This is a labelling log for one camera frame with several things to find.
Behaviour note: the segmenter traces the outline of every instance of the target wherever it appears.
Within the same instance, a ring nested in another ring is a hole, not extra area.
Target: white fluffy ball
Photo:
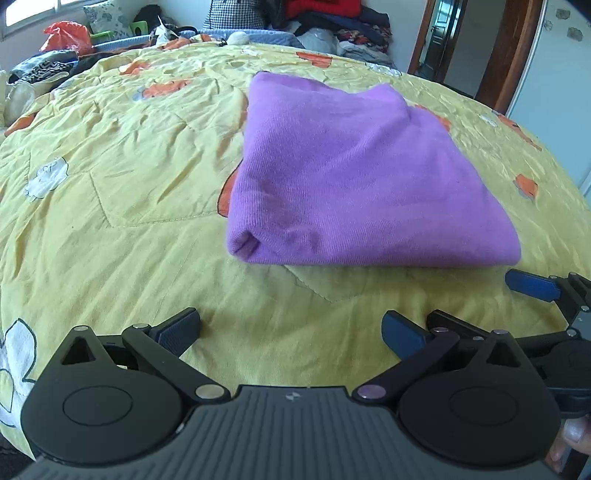
[[[251,42],[248,33],[234,32],[228,37],[228,45],[248,45]]]

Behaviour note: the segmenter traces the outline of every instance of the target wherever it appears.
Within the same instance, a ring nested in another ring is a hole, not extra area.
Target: bed
[[[31,454],[20,408],[67,332],[203,319],[182,357],[239,384],[359,385],[397,363],[388,309],[442,309],[514,336],[561,330],[553,304],[510,292],[509,267],[255,265],[225,247],[248,86],[261,70],[348,92],[387,83],[437,115],[517,230],[518,268],[591,276],[591,211],[538,139],[426,80],[285,46],[132,50],[36,100],[0,147],[0,432]]]

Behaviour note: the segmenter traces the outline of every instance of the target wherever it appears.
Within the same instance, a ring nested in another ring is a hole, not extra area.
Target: human hand
[[[546,463],[557,473],[560,473],[566,447],[591,455],[591,421],[589,416],[580,419],[570,419],[564,422],[546,456]]]

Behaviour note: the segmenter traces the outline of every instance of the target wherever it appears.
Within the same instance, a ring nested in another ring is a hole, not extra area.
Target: ridged gray surface
[[[410,443],[390,412],[341,388],[243,387],[199,407],[168,445],[109,468],[42,460],[22,480],[552,480],[541,462],[509,472],[449,465]]]

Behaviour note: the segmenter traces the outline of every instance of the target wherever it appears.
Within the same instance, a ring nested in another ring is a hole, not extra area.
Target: red plastic bag
[[[49,25],[43,33],[49,35],[49,38],[39,51],[74,50],[81,56],[95,50],[88,29],[76,22],[56,22]]]

